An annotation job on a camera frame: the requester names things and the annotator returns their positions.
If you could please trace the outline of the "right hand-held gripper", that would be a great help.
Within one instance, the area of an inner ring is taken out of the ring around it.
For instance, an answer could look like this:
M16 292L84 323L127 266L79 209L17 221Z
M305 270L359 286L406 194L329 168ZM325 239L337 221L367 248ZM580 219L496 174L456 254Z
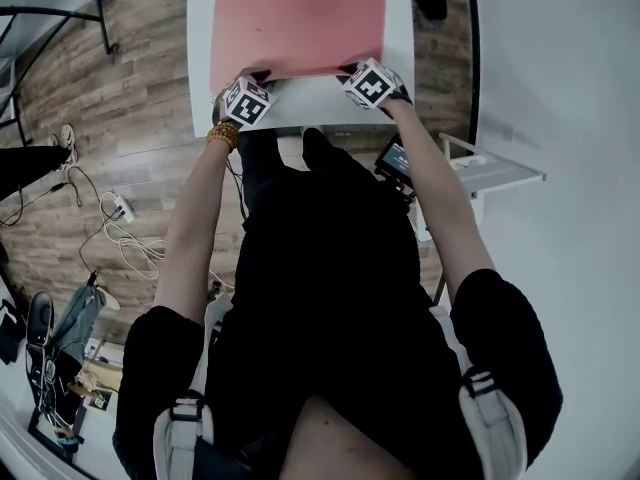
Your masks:
M379 109L391 118L385 107L388 101L401 100L413 105L402 78L372 57L343 64L338 70L345 94L361 108Z

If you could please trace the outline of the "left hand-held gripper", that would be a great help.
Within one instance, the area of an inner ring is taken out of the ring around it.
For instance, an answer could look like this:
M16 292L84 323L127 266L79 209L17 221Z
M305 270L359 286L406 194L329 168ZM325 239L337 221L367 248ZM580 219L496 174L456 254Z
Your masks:
M270 75L269 69L254 71L227 84L213 100L212 123L231 120L254 128L277 101L270 91L274 85Z

